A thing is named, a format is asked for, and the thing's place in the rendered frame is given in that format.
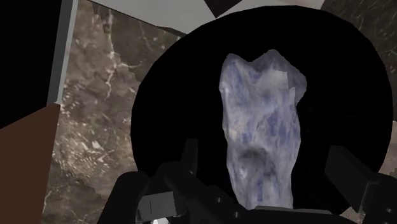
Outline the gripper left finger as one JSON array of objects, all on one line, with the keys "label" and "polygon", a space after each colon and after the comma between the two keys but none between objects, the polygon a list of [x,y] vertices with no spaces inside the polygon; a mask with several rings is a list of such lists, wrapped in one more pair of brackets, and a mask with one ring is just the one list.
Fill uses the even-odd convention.
[{"label": "gripper left finger", "polygon": [[198,141],[187,139],[181,160],[162,164],[149,178],[144,172],[118,177],[97,224],[136,224],[181,216],[181,224],[244,224],[245,209],[216,186],[196,178]]}]

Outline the black round plate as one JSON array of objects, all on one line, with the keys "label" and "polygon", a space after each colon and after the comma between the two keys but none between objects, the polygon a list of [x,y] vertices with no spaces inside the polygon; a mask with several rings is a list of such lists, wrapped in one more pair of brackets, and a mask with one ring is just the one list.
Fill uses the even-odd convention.
[{"label": "black round plate", "polygon": [[301,144],[292,172],[293,206],[341,214],[348,203],[324,174],[332,145],[345,146],[377,172],[393,125],[392,91],[371,42],[351,23],[301,6],[231,13],[175,42],[151,67],[132,108],[137,168],[152,176],[198,140],[197,177],[227,194],[226,139],[218,89],[229,53],[252,61],[277,50],[307,79],[297,106]]}]

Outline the blue white rough stone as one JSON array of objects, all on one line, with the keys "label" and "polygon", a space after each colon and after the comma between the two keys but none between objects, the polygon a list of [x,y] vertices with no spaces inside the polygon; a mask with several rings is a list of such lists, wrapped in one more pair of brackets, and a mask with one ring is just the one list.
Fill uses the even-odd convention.
[{"label": "blue white rough stone", "polygon": [[301,143],[296,107],[306,89],[305,76],[277,50],[252,62],[226,56],[219,81],[226,166],[246,209],[293,207],[291,173]]}]

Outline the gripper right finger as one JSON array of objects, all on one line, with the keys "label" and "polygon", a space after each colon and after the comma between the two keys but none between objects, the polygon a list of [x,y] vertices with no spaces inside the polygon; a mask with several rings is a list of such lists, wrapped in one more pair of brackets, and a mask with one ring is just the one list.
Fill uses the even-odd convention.
[{"label": "gripper right finger", "polygon": [[343,146],[331,146],[324,172],[362,224],[397,224],[397,179],[371,171]]}]

